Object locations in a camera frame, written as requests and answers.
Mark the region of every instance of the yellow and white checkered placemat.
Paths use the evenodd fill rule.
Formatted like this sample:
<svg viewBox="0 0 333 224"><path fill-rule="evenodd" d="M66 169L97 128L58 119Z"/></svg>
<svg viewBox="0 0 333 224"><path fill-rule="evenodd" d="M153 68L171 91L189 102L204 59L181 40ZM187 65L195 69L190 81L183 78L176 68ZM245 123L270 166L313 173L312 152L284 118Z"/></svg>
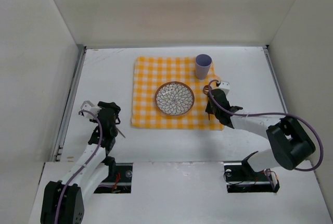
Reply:
<svg viewBox="0 0 333 224"><path fill-rule="evenodd" d="M195 57L138 57L134 70L132 126L157 129L222 130L223 125L205 112L208 98L202 89L219 79L213 64L204 80L195 77ZM166 82L188 85L195 97L194 106L183 116L168 116L155 105L156 90Z"/></svg>

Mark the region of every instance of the plate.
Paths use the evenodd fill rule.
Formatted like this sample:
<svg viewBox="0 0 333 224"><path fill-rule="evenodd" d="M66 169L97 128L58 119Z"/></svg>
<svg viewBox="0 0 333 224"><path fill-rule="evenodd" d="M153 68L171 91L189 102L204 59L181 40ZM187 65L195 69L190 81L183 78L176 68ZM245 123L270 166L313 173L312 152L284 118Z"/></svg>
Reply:
<svg viewBox="0 0 333 224"><path fill-rule="evenodd" d="M155 104L167 115L181 116L193 107L194 94L185 83L167 82L156 90Z"/></svg>

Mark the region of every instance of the white wall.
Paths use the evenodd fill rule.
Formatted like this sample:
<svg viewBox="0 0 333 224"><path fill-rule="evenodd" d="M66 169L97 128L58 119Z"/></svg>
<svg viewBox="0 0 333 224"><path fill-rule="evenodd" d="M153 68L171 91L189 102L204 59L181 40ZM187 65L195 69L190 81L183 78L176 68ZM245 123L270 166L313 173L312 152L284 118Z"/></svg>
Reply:
<svg viewBox="0 0 333 224"><path fill-rule="evenodd" d="M308 119L323 139L324 163L317 175L331 214L332 45L333 0L296 0L269 47L288 110Z"/></svg>
<svg viewBox="0 0 333 224"><path fill-rule="evenodd" d="M55 0L86 45L271 42L294 0Z"/></svg>
<svg viewBox="0 0 333 224"><path fill-rule="evenodd" d="M77 47L53 0L0 0L0 219L27 223Z"/></svg>

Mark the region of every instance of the black wire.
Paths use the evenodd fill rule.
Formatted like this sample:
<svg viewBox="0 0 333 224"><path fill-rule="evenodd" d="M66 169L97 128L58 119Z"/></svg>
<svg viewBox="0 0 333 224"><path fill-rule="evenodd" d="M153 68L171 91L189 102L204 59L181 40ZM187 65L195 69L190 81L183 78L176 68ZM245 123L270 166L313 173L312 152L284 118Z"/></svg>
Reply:
<svg viewBox="0 0 333 224"><path fill-rule="evenodd" d="M241 183L245 182L245 181L241 181L241 182L237 182L237 183L230 183L230 182L227 181L227 179L226 179L226 177L225 177L225 173L226 173L226 172L224 172L224 174L223 174L223 179L224 179L225 182L228 183L229 185L238 185L238 184L241 184Z"/></svg>

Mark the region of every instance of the patterned plate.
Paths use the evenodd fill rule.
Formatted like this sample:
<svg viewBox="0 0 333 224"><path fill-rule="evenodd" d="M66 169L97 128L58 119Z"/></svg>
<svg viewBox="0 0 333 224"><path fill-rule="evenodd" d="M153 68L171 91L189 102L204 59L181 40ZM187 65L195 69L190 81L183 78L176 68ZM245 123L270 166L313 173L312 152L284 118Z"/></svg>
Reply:
<svg viewBox="0 0 333 224"><path fill-rule="evenodd" d="M194 94L191 88L182 82L168 82L157 89L155 104L167 115L181 116L193 107Z"/></svg>

